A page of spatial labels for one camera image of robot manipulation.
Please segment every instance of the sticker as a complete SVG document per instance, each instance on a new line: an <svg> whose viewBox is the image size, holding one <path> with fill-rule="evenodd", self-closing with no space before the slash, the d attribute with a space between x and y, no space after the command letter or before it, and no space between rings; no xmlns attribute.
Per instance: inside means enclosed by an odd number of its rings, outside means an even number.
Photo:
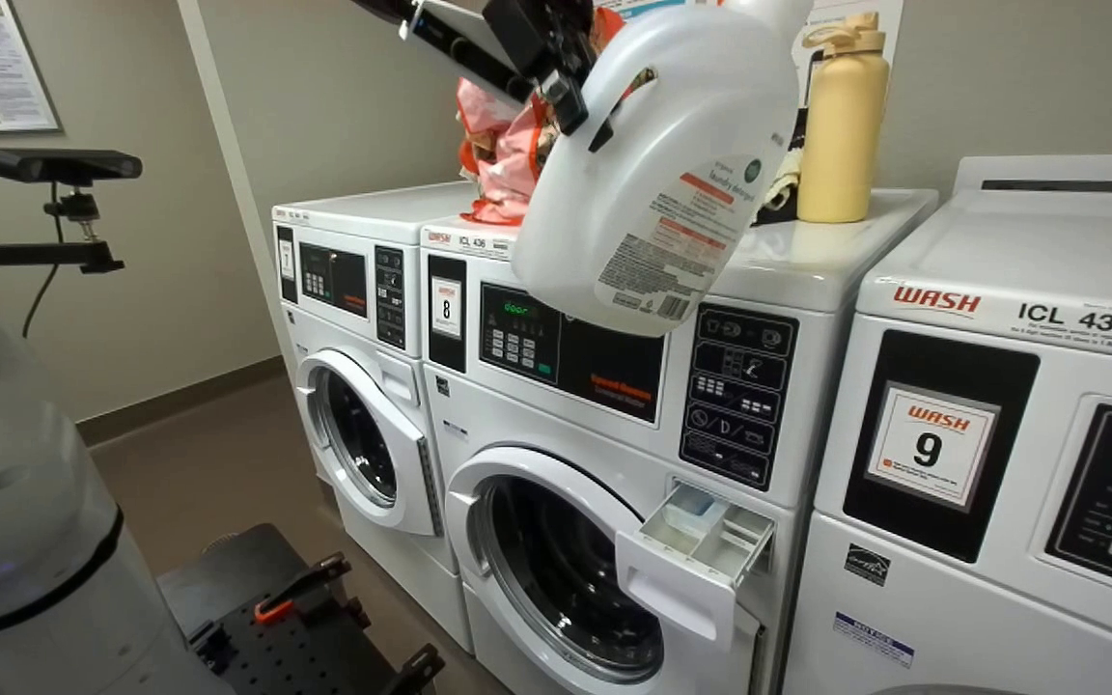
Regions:
<svg viewBox="0 0 1112 695"><path fill-rule="evenodd" d="M887 634L881 634L881 628L874 628L874 626L864 626L864 623L858 623L850 616L838 616L838 610L835 610L835 634L842 634L842 636L850 636L850 643L898 662L900 670L912 670L912 662L916 662L912 645L905 645L905 643L898 643L898 636L887 636Z"/></svg>
<svg viewBox="0 0 1112 695"><path fill-rule="evenodd" d="M599 282L614 304L680 319L734 255L766 187L760 157L680 175L623 238Z"/></svg>
<svg viewBox="0 0 1112 695"><path fill-rule="evenodd" d="M284 238L280 242L280 267L284 267L284 278L297 278L297 264L295 264L295 242L291 238Z"/></svg>
<svg viewBox="0 0 1112 695"><path fill-rule="evenodd" d="M885 588L885 583L887 583L887 572L891 572L891 559L885 559L885 558L877 558L877 552L871 552L871 549L863 549L863 546L850 546L850 558L842 559L842 569L846 569L850 576L863 576L863 578Z"/></svg>
<svg viewBox="0 0 1112 695"><path fill-rule="evenodd" d="M432 278L432 332L464 336L464 282Z"/></svg>
<svg viewBox="0 0 1112 695"><path fill-rule="evenodd" d="M971 511L993 421L988 403L891 383L864 475Z"/></svg>
<svg viewBox="0 0 1112 695"><path fill-rule="evenodd" d="M1013 332L1084 350L1112 350L1112 304L1020 300Z"/></svg>

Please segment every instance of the floor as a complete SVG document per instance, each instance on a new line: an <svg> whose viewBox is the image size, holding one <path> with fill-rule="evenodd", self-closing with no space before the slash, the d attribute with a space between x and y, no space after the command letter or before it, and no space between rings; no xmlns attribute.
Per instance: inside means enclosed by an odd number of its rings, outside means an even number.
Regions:
<svg viewBox="0 0 1112 695"><path fill-rule="evenodd" d="M362 600L369 636L388 662L402 666L432 643L447 662L432 693L508 693L336 529L284 377L98 444L93 461L156 572L181 569L214 541L272 520L307 559L336 549L352 559L348 592Z"/></svg>

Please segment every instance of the white washing machine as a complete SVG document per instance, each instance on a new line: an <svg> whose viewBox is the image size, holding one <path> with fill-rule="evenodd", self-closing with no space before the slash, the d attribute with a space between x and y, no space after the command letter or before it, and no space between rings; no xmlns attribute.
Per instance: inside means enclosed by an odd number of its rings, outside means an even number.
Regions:
<svg viewBox="0 0 1112 695"><path fill-rule="evenodd" d="M1112 182L1015 187L863 287L791 695L1112 695Z"/></svg>
<svg viewBox="0 0 1112 695"><path fill-rule="evenodd" d="M500 680L513 693L775 688L854 289L930 206L930 193L881 193L874 223L751 232L670 340L533 300L510 271L510 232L430 223L424 361L443 520L475 658ZM647 529L680 486L760 516L759 572L710 578L656 565L672 549Z"/></svg>
<svg viewBox="0 0 1112 695"><path fill-rule="evenodd" d="M470 196L470 187L420 187L275 208L295 394L316 475L348 537L460 645L470 636L416 361L416 223Z"/></svg>

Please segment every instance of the bottle cap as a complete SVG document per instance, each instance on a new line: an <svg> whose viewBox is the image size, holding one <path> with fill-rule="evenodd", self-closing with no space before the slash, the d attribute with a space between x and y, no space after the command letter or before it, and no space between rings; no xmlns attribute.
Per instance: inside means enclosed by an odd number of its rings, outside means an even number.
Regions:
<svg viewBox="0 0 1112 695"><path fill-rule="evenodd" d="M824 53L881 53L887 34L877 25L877 13L863 13L838 27L813 31L804 45L817 45Z"/></svg>

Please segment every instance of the wall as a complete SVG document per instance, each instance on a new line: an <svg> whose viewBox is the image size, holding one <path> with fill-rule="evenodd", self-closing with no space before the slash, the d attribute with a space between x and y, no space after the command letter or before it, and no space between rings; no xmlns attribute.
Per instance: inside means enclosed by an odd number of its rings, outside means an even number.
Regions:
<svg viewBox="0 0 1112 695"><path fill-rule="evenodd" d="M204 383L272 361L275 336L244 247L223 161L170 0L17 0L61 134L0 147L119 147L138 182L104 182L102 236L119 273L61 271L30 348L75 416ZM0 182L0 238L51 238L48 189ZM0 271L0 323L19 318L43 271Z"/></svg>
<svg viewBox="0 0 1112 695"><path fill-rule="evenodd" d="M1112 5L905 5L881 182L945 193L962 156L1059 150L1112 150Z"/></svg>
<svg viewBox="0 0 1112 695"><path fill-rule="evenodd" d="M456 179L456 75L352 0L179 8L286 345L272 206Z"/></svg>

